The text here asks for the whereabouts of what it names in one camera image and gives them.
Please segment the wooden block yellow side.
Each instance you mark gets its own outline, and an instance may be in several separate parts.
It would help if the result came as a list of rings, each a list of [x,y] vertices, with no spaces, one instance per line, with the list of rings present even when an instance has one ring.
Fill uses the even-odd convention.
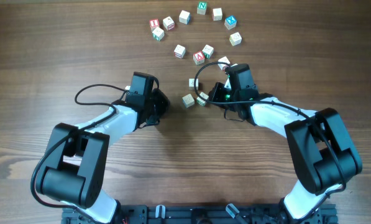
[[[196,99],[196,102],[201,105],[205,106],[206,105],[206,100],[209,98],[209,96],[203,92],[199,93],[199,96]]]

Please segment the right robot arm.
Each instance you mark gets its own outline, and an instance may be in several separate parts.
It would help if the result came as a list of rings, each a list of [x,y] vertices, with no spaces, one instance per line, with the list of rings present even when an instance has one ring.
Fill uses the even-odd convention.
[[[282,103],[259,93],[247,64],[218,65],[229,84],[217,82],[209,103],[287,140],[298,180],[280,202],[278,223],[301,223],[312,217],[327,198],[344,191],[347,182],[362,172],[362,160],[336,110],[304,110]]]

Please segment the wooden block blue side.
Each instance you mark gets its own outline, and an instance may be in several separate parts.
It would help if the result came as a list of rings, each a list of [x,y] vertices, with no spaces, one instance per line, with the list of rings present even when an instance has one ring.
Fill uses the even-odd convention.
[[[185,108],[189,108],[189,107],[191,107],[195,104],[195,99],[193,98],[193,96],[191,94],[187,94],[187,95],[183,96],[182,100],[183,100],[183,104],[184,104]]]

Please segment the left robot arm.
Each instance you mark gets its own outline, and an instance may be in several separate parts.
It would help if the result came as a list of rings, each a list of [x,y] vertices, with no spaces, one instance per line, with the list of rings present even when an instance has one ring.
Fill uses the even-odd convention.
[[[120,202],[102,190],[108,149],[126,134],[160,124],[170,102],[158,79],[146,73],[134,72],[129,90],[122,92],[98,117],[53,128],[30,180],[39,204],[69,209],[93,223],[128,222]]]

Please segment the wooden block red Q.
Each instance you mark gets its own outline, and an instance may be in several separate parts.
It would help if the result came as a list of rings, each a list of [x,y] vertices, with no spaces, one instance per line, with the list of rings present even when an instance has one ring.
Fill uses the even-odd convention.
[[[190,78],[188,80],[188,87],[190,90],[198,90],[199,88],[199,81],[197,78]]]

